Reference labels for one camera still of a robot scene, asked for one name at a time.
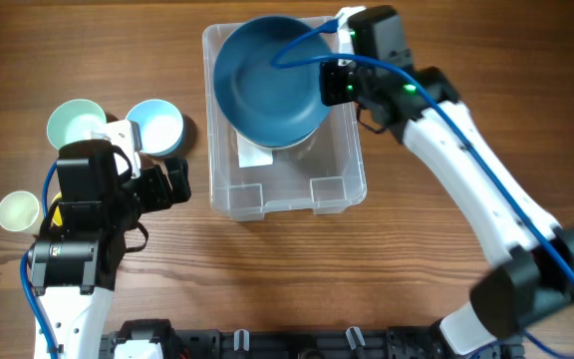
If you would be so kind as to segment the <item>light blue small bowl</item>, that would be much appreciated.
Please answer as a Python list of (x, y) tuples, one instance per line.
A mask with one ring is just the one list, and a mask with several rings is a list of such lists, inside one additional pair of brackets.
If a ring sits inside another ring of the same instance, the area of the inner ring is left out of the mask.
[(135, 105), (126, 119), (139, 125), (142, 152), (162, 157), (171, 154), (181, 143), (184, 135), (184, 119), (172, 103), (161, 100), (145, 100)]

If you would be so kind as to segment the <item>dark blue bowl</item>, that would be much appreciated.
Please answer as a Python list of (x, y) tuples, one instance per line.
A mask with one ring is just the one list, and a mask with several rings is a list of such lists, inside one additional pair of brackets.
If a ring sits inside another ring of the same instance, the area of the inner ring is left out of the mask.
[(271, 60), (311, 31), (294, 18), (261, 17), (235, 30), (218, 52), (215, 98), (227, 121), (247, 140), (269, 148), (291, 146), (327, 118), (316, 64), (279, 69)]

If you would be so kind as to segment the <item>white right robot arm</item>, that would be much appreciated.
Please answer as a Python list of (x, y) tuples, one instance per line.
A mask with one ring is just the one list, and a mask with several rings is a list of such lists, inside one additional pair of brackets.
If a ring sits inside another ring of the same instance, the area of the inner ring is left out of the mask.
[(417, 156), (468, 220), (491, 267), (438, 322), (444, 350), (474, 357), (519, 335), (558, 357), (527, 329), (574, 304), (574, 227), (562, 227), (521, 188), (439, 69), (358, 56), (320, 68), (324, 104), (357, 103)]

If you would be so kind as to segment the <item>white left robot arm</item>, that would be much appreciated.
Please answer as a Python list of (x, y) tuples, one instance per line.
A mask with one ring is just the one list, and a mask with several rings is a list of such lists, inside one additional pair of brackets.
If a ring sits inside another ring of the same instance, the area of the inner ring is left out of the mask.
[(168, 158), (135, 178), (118, 172), (124, 151), (106, 140), (63, 146), (55, 168), (61, 198), (23, 256), (20, 276), (37, 323), (37, 358), (95, 358), (115, 292), (132, 252), (126, 232), (143, 214), (190, 199), (188, 164)]

